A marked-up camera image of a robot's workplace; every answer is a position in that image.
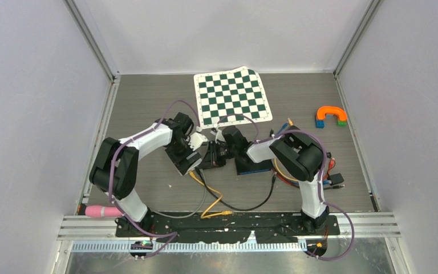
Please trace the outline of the black network switch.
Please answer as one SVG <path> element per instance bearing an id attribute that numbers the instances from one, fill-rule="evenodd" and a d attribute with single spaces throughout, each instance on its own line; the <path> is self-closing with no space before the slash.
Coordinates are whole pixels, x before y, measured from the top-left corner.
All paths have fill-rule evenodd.
<path id="1" fill-rule="evenodd" d="M 259 172 L 271 171 L 272 169 L 272 163 L 270 160 L 255 163 L 248 157 L 236 157 L 234 162 L 237 175 L 256 174 Z"/>

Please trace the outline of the small white grey hub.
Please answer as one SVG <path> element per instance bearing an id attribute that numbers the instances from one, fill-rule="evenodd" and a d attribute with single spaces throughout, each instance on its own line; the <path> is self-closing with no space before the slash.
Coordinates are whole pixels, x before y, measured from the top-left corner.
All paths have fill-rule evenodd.
<path id="1" fill-rule="evenodd" d="M 175 167 L 181 175 L 189 173 L 191 170 L 196 168 L 202 162 L 202 157 L 198 152 L 193 152 L 192 154 L 178 160 L 175 163 Z"/>

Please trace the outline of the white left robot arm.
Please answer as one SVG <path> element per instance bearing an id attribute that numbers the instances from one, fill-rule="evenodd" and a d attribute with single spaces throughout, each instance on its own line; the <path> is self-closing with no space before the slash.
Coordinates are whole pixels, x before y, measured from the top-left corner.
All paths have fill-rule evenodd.
<path id="1" fill-rule="evenodd" d="M 202 162 L 199 148 L 208 142 L 201 132 L 193 132 L 191 118 L 179 112 L 173 119 L 158 119 L 147 129 L 127 138 L 105 138 L 92 165 L 89 181 L 115 199 L 131 218 L 130 229 L 138 236 L 151 232 L 152 221 L 145 217 L 149 208 L 135 190 L 138 163 L 163 147 L 180 175 Z"/>

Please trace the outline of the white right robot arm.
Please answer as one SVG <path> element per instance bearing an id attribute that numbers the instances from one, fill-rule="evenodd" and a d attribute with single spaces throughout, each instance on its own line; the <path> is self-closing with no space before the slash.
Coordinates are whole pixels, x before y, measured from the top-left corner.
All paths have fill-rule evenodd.
<path id="1" fill-rule="evenodd" d="M 272 160 L 281 162 L 298 182 L 303 228 L 313 235 L 324 229 L 330 212 L 321 189 L 327 155 L 313 136 L 288 126 L 265 140 L 248 141 L 237 127 L 227 126 L 208 143 L 199 168 L 223 167 L 229 159 L 234 159 L 237 175 L 270 171 Z"/>

